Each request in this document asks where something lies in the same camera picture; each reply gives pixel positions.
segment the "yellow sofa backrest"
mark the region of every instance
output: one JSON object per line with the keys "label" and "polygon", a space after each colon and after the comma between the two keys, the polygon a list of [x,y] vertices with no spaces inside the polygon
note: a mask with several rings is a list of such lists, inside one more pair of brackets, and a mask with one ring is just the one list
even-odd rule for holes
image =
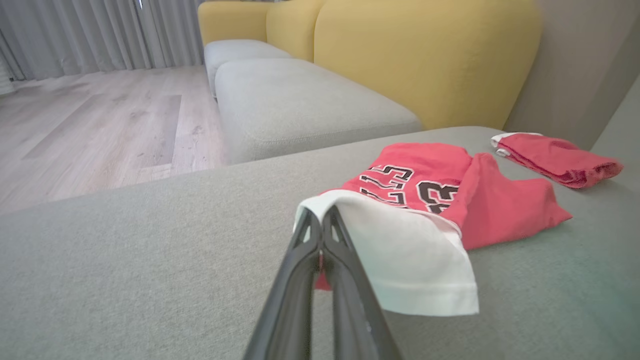
{"label": "yellow sofa backrest", "polygon": [[314,62],[406,106],[425,129],[501,129],[538,50],[533,2],[327,0]]}
{"label": "yellow sofa backrest", "polygon": [[267,12],[267,42],[295,58],[314,61],[314,28],[324,0],[290,0]]}

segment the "gray seat cushion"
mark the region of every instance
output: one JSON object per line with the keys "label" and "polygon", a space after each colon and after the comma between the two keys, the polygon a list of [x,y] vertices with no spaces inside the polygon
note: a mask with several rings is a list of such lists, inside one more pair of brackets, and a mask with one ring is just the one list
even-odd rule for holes
{"label": "gray seat cushion", "polygon": [[303,60],[226,63],[216,91],[230,163],[421,129],[404,106]]}
{"label": "gray seat cushion", "polygon": [[290,58],[291,55],[273,45],[259,40],[220,40],[204,47],[204,63],[207,68],[211,95],[216,97],[214,81],[220,65],[233,60],[259,58]]}
{"label": "gray seat cushion", "polygon": [[[0,217],[2,359],[242,359],[299,201],[386,145],[492,151],[484,127],[351,143],[63,200]],[[497,158],[511,179],[542,177]],[[406,360],[637,359],[637,194],[555,184],[574,218],[473,250],[480,313],[386,313]],[[332,294],[314,299],[312,359],[333,359]]]}

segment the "curtain fold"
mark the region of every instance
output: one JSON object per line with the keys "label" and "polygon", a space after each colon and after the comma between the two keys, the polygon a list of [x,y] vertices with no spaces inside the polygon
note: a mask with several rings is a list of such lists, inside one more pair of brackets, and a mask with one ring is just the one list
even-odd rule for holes
{"label": "curtain fold", "polygon": [[203,63],[205,0],[0,0],[0,58],[14,79]]}

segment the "wooden floor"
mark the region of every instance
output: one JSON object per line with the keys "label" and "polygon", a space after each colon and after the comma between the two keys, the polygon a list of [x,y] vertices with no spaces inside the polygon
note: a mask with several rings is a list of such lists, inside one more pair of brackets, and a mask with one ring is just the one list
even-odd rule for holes
{"label": "wooden floor", "polygon": [[223,162],[204,67],[14,85],[0,98],[0,214]]}

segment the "sofa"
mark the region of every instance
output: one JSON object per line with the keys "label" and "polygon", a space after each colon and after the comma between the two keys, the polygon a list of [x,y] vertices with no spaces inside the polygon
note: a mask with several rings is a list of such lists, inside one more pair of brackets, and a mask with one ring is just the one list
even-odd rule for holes
{"label": "sofa", "polygon": [[208,1],[198,20],[229,163],[501,129],[541,33],[533,0]]}
{"label": "sofa", "polygon": [[[357,176],[384,146],[492,152],[487,127],[390,136],[206,170],[0,217],[0,358],[242,359],[298,203]],[[510,179],[541,175],[494,156]],[[469,252],[480,313],[385,312],[405,360],[637,359],[639,194],[618,178],[554,184],[574,218]],[[333,359],[316,291],[312,359]]]}

